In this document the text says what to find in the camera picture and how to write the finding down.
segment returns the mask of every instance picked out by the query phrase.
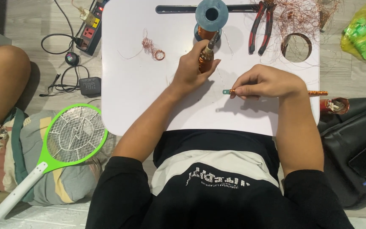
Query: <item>white lap desk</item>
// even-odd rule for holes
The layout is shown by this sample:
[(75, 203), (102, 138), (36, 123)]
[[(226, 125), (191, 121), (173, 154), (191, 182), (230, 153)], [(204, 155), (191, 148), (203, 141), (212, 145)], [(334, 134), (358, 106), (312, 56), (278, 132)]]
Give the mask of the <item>white lap desk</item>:
[[(196, 42), (194, 13), (157, 14), (157, 5), (198, 5), (200, 0), (113, 0), (105, 5), (102, 36), (102, 117), (109, 132), (123, 135), (172, 81), (179, 58)], [(226, 4), (249, 4), (246, 0), (225, 0)], [(222, 90), (231, 89), (236, 79), (255, 64), (267, 64), (300, 76), (308, 90), (319, 90), (319, 46), (313, 42), (312, 53), (301, 63), (291, 63), (280, 50), (281, 38), (274, 29), (267, 50), (257, 54), (265, 33), (265, 16), (257, 31), (256, 51), (248, 54), (248, 38), (256, 13), (229, 13), (215, 49), (221, 59), (215, 71), (201, 88), (190, 94), (175, 109), (167, 130), (224, 129), (275, 136), (278, 125), (278, 99), (259, 101), (229, 99)], [(155, 61), (142, 51), (142, 31), (155, 47), (165, 52), (165, 59)], [(311, 97), (316, 122), (319, 119), (319, 97)]]

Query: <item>red pliers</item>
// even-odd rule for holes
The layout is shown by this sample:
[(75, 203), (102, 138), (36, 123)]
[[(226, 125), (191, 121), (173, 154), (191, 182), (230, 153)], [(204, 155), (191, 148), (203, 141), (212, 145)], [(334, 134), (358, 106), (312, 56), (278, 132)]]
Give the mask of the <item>red pliers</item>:
[(267, 0), (259, 2), (259, 11), (257, 17), (255, 18), (254, 24), (252, 25), (251, 33), (249, 34), (249, 43), (248, 43), (248, 52), (252, 55), (255, 51), (255, 35), (257, 33), (257, 29), (259, 23), (261, 22), (263, 13), (266, 10), (266, 28), (265, 28), (265, 36), (263, 38), (262, 46), (258, 51), (259, 55), (262, 55), (266, 47), (268, 46), (270, 35), (272, 34), (272, 25), (273, 25), (273, 10), (275, 10), (276, 4), (270, 3)]

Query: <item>white racket handle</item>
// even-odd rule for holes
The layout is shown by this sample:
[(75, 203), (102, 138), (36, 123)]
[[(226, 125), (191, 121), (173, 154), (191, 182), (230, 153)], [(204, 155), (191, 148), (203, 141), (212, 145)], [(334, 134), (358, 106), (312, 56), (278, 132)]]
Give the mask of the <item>white racket handle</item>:
[(15, 207), (22, 197), (32, 188), (33, 185), (42, 177), (43, 171), (48, 167), (46, 162), (38, 164), (30, 174), (0, 203), (0, 219)]

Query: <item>hand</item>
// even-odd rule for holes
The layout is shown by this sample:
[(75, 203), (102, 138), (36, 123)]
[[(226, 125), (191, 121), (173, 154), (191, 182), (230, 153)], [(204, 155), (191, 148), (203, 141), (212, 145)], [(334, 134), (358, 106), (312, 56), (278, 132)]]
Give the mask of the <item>hand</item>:
[(188, 54), (180, 58), (175, 77), (169, 86), (173, 88), (172, 91), (176, 92), (178, 96), (184, 97), (199, 88), (214, 73), (220, 63), (221, 60), (214, 60), (208, 72), (200, 73), (198, 59), (208, 42), (209, 40), (197, 42)]
[(306, 84), (297, 75), (266, 65), (254, 65), (251, 70), (238, 77), (232, 89), (231, 99), (238, 95), (241, 99), (259, 97), (283, 97), (306, 92)]

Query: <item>electrical outlet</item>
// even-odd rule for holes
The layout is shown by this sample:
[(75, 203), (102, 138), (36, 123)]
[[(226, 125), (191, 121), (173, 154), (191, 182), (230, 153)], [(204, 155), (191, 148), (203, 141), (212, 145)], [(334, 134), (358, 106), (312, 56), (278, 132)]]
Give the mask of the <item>electrical outlet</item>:
[(92, 28), (84, 29), (83, 36), (91, 39), (93, 37), (93, 34), (94, 34), (94, 29), (92, 29)]
[(88, 44), (90, 43), (90, 41), (87, 40), (83, 40), (83, 43), (81, 44), (80, 48), (82, 49), (88, 49)]

